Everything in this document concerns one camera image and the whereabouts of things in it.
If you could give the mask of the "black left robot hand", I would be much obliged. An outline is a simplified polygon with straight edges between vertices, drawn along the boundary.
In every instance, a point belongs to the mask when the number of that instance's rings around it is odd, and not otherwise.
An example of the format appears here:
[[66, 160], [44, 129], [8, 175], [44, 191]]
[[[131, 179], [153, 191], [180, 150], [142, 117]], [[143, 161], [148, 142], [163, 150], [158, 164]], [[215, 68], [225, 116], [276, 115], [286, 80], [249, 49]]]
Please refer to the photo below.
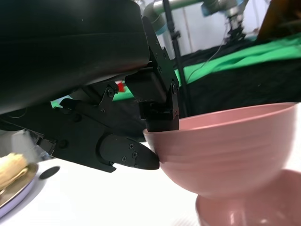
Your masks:
[[2, 130], [27, 129], [51, 156], [94, 169], [156, 170], [158, 156], [115, 128], [117, 80], [148, 131], [179, 129], [173, 64], [134, 1], [1, 1]]

